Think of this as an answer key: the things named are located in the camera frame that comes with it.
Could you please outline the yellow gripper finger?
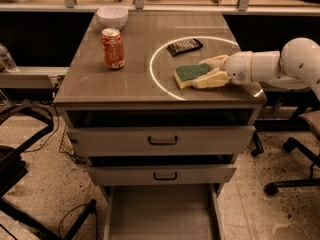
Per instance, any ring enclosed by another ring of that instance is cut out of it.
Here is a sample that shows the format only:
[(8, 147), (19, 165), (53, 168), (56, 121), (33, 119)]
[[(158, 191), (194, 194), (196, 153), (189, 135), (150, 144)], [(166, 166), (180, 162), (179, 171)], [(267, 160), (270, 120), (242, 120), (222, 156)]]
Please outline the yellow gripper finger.
[(205, 75), (192, 81), (192, 86), (197, 89), (216, 88), (227, 84), (230, 80), (229, 75), (219, 68), (215, 68)]
[(226, 61), (229, 59), (228, 55), (219, 55), (200, 61), (200, 64), (207, 64), (211, 69), (219, 68), (220, 70), (224, 69)]

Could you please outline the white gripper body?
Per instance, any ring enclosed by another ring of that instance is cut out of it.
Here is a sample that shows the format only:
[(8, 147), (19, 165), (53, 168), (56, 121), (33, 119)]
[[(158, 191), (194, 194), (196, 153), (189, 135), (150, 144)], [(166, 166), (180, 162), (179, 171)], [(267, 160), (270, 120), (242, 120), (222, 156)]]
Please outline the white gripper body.
[(225, 62), (225, 71), (232, 83), (237, 85), (249, 84), (251, 79), (251, 64), (253, 53), (251, 51), (237, 52)]

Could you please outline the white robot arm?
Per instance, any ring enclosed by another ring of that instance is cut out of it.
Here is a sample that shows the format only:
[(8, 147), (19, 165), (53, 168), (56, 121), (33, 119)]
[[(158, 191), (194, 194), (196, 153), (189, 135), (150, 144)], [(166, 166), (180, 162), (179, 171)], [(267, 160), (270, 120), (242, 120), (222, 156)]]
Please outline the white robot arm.
[(197, 89), (265, 82), (285, 89), (307, 86), (320, 99), (320, 46), (308, 38), (292, 39), (282, 51), (237, 52), (205, 63), (214, 69), (192, 81)]

